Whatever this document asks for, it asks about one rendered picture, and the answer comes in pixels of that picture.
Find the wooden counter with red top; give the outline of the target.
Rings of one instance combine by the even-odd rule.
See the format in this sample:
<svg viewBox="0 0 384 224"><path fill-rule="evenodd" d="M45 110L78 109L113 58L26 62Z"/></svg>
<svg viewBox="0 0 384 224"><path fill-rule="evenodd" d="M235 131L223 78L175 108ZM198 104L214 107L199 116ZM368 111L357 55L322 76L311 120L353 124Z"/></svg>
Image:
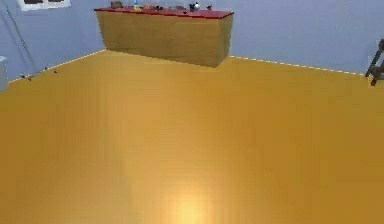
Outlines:
<svg viewBox="0 0 384 224"><path fill-rule="evenodd" d="M103 43L111 51L208 67L229 53L234 13L185 9L95 10Z"/></svg>

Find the white framed window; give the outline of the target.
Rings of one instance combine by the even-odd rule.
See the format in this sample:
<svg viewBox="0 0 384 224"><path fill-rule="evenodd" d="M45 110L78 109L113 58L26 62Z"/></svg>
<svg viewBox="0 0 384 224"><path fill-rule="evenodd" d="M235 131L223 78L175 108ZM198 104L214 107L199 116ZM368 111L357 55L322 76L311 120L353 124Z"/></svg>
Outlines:
<svg viewBox="0 0 384 224"><path fill-rule="evenodd" d="M66 8L71 0L16 0L22 11Z"/></svg>

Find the dark brown chair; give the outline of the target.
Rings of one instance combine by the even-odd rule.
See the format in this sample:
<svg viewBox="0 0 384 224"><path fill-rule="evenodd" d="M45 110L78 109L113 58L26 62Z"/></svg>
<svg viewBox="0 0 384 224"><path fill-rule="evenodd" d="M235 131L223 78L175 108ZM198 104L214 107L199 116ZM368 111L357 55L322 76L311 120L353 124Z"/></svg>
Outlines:
<svg viewBox="0 0 384 224"><path fill-rule="evenodd" d="M365 76L372 76L372 80L370 85L375 86L379 77L384 73L384 60L382 61L380 66L377 66L377 62L380 58L380 56L384 53L384 39L381 39L378 43L378 50L375 53L374 58L372 59L372 62L370 63L369 68L367 69L367 72L365 73Z"/></svg>

